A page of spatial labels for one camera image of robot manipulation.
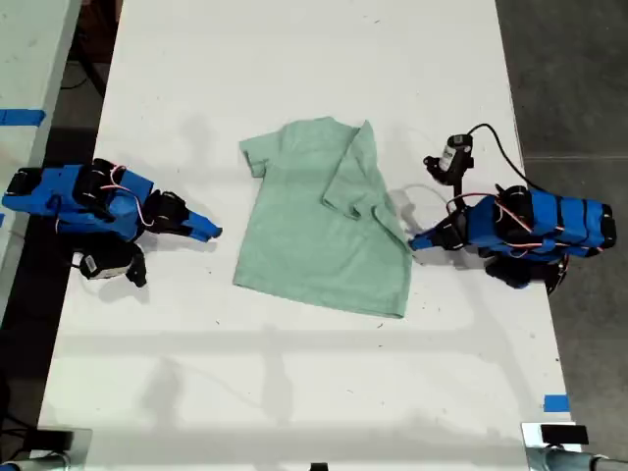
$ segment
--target concrete floor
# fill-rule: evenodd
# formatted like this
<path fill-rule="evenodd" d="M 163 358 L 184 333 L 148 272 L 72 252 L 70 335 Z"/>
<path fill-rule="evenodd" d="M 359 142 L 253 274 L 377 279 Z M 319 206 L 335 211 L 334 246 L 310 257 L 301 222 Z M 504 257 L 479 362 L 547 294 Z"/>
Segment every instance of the concrete floor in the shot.
<path fill-rule="evenodd" d="M 556 193 L 609 204 L 621 237 L 628 230 L 628 1 L 497 0 L 497 7 L 528 176 Z M 106 76 L 108 68 L 100 71 Z M 64 85 L 82 77 L 69 65 Z M 101 106 L 90 83 L 61 91 L 53 126 L 65 130 L 53 138 L 80 135 L 78 148 L 93 148 Z M 550 304 L 572 414 L 589 428 L 590 451 L 628 459 L 624 247 L 620 241 L 572 261 Z"/>

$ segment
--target t-shirt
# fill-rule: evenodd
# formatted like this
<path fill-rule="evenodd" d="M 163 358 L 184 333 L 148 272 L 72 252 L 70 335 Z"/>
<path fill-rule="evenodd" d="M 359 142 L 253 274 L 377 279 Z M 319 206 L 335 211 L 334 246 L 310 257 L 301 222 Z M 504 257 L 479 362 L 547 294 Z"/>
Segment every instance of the t-shirt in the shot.
<path fill-rule="evenodd" d="M 263 178 L 234 284 L 403 317 L 411 257 L 377 168 L 373 129 L 297 121 L 240 143 Z"/>

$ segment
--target shirt sleeve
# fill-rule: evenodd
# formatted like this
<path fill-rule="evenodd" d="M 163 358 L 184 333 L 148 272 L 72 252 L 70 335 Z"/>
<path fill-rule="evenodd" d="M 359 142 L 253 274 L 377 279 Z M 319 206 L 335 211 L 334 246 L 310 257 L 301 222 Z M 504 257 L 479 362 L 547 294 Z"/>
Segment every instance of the shirt sleeve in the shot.
<path fill-rule="evenodd" d="M 260 179 L 266 174 L 268 165 L 276 159 L 282 151 L 282 132 L 258 135 L 239 144 L 239 148 L 246 157 L 251 175 Z"/>
<path fill-rule="evenodd" d="M 355 135 L 323 194 L 323 204 L 351 219 L 360 219 L 377 204 L 368 171 L 376 157 L 375 140 L 368 122 Z"/>

